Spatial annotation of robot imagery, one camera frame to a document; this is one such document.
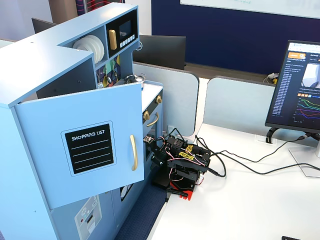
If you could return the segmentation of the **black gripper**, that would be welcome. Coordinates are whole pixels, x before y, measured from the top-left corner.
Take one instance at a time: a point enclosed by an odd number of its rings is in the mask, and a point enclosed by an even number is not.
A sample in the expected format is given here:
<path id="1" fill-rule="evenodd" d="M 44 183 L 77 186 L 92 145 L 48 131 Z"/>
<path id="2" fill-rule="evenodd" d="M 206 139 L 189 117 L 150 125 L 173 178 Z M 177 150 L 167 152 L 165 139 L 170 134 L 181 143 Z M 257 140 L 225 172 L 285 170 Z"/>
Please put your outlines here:
<path id="1" fill-rule="evenodd" d="M 150 144 L 145 144 L 145 161 L 147 162 L 151 157 L 151 170 L 153 171 L 157 167 L 163 166 L 168 160 L 168 154 L 165 149 L 159 147 L 156 140 L 153 140 Z"/>

